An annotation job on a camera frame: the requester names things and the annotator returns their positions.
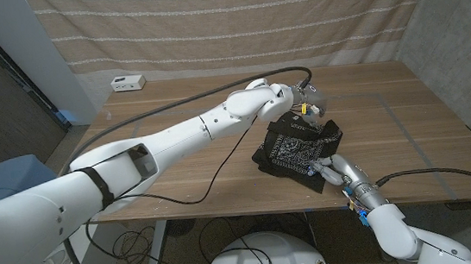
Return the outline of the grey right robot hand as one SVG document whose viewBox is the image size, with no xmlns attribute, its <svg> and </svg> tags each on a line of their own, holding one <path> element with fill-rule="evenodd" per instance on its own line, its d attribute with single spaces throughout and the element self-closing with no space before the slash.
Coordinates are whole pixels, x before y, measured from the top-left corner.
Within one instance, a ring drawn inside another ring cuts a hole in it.
<svg viewBox="0 0 471 264">
<path fill-rule="evenodd" d="M 373 210 L 389 203 L 361 168 L 339 154 L 313 160 L 309 168 L 332 185 L 348 187 L 350 193 L 366 209 Z"/>
</svg>

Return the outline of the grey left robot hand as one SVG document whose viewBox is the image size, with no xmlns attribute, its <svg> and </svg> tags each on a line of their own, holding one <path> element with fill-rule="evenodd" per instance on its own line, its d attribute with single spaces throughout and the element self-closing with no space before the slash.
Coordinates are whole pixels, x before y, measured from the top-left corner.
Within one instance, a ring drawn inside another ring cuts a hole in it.
<svg viewBox="0 0 471 264">
<path fill-rule="evenodd" d="M 317 122 L 325 116 L 327 109 L 326 96 L 312 84 L 305 87 L 293 85 L 291 87 L 293 108 L 310 125 L 317 125 Z"/>
</svg>

